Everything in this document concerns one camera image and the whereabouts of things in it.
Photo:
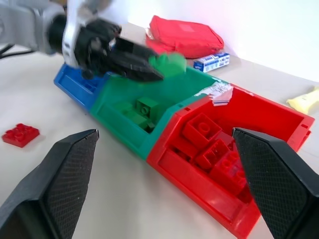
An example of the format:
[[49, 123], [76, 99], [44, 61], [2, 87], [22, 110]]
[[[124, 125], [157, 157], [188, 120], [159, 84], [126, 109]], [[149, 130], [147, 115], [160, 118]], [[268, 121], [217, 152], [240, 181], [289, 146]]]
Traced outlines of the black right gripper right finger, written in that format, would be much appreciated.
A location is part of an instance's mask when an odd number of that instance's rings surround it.
[[239, 127], [233, 137], [274, 239], [319, 239], [319, 174], [281, 139]]

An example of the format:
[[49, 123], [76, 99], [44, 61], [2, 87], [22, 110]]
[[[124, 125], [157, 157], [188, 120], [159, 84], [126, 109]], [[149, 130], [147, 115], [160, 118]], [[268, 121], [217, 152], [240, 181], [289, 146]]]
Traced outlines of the pale yellow packet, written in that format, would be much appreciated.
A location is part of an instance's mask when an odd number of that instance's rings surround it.
[[319, 86], [314, 87], [314, 89], [306, 94], [300, 95], [293, 99], [288, 99], [286, 103], [294, 110], [301, 112], [303, 114], [308, 114], [311, 107], [319, 102]]

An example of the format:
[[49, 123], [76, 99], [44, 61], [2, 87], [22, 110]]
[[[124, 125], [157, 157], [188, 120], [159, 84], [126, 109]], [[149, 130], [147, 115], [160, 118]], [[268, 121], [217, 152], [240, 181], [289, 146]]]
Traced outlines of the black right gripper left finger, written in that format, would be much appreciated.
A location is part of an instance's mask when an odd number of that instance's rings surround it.
[[0, 239], [72, 239], [98, 139], [90, 129], [52, 146], [0, 206]]

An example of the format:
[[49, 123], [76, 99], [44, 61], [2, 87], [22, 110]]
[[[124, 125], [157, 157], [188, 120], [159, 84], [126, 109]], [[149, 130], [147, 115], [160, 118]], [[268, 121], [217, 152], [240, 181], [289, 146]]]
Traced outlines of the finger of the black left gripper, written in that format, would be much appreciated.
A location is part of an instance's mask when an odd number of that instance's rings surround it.
[[113, 62], [116, 64], [148, 64], [151, 57], [158, 57], [154, 50], [125, 38], [115, 38]]
[[130, 53], [110, 53], [106, 60], [107, 71], [136, 82], [157, 82], [164, 79], [146, 59]]

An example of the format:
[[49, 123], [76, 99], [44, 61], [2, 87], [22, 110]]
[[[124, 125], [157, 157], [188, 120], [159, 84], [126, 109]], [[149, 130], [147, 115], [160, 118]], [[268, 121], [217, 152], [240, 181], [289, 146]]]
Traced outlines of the red fabric pouch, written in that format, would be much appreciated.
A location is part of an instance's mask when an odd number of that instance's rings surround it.
[[208, 25], [153, 16], [146, 32], [146, 45], [156, 53], [179, 53], [188, 59], [215, 54], [223, 39]]

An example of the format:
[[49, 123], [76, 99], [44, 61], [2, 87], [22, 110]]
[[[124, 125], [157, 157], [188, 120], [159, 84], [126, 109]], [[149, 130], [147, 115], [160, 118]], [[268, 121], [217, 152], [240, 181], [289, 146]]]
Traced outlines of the red plastic bin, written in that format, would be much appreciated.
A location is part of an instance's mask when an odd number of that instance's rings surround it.
[[[171, 150], [171, 142], [183, 137], [182, 129], [186, 122], [200, 113], [206, 114], [222, 131], [205, 148], [198, 150], [191, 161], [186, 161]], [[218, 139], [224, 141], [230, 151], [237, 151], [232, 137], [234, 127], [267, 133], [286, 141], [298, 151], [308, 138], [313, 123], [314, 119], [310, 116], [234, 87], [227, 105], [215, 106], [209, 96], [205, 96], [177, 111], [151, 150], [147, 163], [237, 239], [247, 239], [260, 217], [247, 183], [243, 191], [234, 196], [209, 177], [211, 170], [200, 169], [195, 158]]]

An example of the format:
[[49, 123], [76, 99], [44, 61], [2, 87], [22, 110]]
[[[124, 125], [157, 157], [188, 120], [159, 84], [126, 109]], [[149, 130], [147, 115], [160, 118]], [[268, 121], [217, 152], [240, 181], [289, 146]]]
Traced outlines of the blue plastic bin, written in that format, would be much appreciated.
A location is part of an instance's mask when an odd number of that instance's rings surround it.
[[80, 69], [74, 69], [67, 64], [63, 64], [54, 79], [54, 84], [76, 104], [89, 112], [109, 76], [110, 74], [106, 73], [104, 77], [94, 77], [91, 80], [86, 80], [82, 77]]

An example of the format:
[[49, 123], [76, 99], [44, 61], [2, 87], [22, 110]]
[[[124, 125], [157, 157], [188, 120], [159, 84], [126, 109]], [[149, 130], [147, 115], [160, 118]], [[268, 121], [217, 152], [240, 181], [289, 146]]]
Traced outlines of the green plastic bin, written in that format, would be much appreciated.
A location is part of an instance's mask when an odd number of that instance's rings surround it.
[[[181, 75], [146, 84], [110, 75], [90, 109], [90, 115], [127, 148], [146, 160], [172, 116], [205, 97], [194, 95], [215, 82], [226, 83], [191, 67], [187, 67]], [[152, 133], [147, 133], [128, 118], [131, 112], [138, 113], [136, 101], [141, 97], [159, 103], [157, 117], [154, 120], [145, 117], [156, 125]]]

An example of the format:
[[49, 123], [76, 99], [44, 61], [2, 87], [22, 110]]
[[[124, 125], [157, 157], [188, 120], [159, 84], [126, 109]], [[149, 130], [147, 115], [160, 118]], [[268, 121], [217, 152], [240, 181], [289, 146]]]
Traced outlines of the blue and white carton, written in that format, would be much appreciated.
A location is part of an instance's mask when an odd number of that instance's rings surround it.
[[221, 52], [195, 60], [193, 63], [193, 68], [203, 73], [207, 73], [227, 66], [229, 63], [230, 55], [228, 53]]

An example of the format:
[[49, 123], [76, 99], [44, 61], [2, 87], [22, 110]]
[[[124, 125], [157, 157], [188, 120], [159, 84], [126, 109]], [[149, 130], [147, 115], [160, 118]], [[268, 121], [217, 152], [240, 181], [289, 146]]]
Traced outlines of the torn white label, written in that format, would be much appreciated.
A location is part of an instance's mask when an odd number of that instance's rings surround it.
[[194, 96], [206, 95], [215, 106], [227, 105], [233, 95], [234, 87], [229, 83], [215, 82], [209, 87], [206, 87], [196, 93]]

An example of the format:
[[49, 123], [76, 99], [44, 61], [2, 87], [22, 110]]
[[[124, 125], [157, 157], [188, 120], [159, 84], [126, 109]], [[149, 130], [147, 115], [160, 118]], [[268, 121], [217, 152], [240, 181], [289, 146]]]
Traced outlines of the flat red toy block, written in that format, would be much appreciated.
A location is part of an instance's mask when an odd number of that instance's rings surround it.
[[1, 138], [5, 143], [24, 148], [39, 135], [40, 131], [37, 128], [19, 123], [14, 128], [7, 130]]

